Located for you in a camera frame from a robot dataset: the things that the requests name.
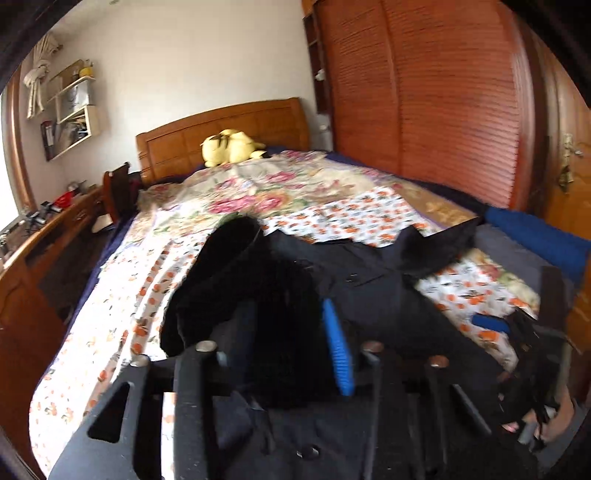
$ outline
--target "floral bedspread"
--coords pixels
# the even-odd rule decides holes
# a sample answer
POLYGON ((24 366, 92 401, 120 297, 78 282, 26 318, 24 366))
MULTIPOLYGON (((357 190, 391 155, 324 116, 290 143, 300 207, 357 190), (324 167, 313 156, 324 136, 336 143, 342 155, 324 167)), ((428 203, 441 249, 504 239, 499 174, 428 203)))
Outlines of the floral bedspread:
MULTIPOLYGON (((159 332, 168 299, 226 214, 254 215, 265 233, 281 229, 310 242, 351 238, 376 247, 392 243, 408 225, 431 235, 472 217, 392 175, 334 163, 319 153, 292 152, 152 187, 140 205, 31 402, 31 444, 46 475, 121 368, 139 353, 165 358, 159 332)), ((417 288, 505 368, 514 367, 506 336, 471 325, 470 315, 503 316, 515 306, 535 315, 539 299, 519 279, 472 251, 417 288)), ((174 478, 173 424, 170 394, 163 410, 166 479, 174 478)))

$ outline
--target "yellow plush toy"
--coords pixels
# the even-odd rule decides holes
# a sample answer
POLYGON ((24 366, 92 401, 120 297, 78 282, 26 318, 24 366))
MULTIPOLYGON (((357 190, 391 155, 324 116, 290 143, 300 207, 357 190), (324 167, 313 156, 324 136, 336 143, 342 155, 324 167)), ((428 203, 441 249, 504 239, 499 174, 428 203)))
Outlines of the yellow plush toy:
POLYGON ((228 128, 212 135, 201 144, 206 167, 224 163, 239 163, 249 158, 261 158, 265 145, 255 142, 246 133, 228 128))

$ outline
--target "window frame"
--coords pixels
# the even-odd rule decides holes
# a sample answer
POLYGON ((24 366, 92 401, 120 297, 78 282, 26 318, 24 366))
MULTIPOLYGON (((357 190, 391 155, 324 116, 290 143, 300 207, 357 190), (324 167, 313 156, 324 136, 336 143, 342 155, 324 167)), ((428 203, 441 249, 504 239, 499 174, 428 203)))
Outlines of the window frame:
POLYGON ((12 194, 21 212, 9 225, 1 225, 3 231, 12 228, 22 218, 22 212, 37 210, 37 203, 31 189, 25 159, 22 154, 21 124, 19 111, 21 67, 12 74, 10 81, 2 92, 2 105, 0 105, 0 121, 2 124, 2 140, 4 157, 8 170, 8 179, 12 194))

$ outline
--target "wooden chair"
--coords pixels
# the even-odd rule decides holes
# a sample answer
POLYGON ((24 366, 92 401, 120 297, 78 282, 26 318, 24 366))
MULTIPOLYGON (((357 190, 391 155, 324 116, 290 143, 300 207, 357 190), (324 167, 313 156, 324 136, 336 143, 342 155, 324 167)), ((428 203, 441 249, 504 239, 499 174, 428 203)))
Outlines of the wooden chair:
POLYGON ((103 175, 103 203, 113 223, 131 215, 134 200, 129 183, 129 162, 103 175))

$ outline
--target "wooden wardrobe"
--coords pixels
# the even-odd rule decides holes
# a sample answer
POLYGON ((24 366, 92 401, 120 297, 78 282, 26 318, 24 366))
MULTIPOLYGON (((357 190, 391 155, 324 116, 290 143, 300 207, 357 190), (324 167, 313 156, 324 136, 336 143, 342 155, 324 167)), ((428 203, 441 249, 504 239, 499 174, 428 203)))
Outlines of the wooden wardrobe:
POLYGON ((496 206, 531 204, 544 134, 536 135, 527 42, 507 7, 497 0, 319 0, 312 15, 335 150, 496 206))

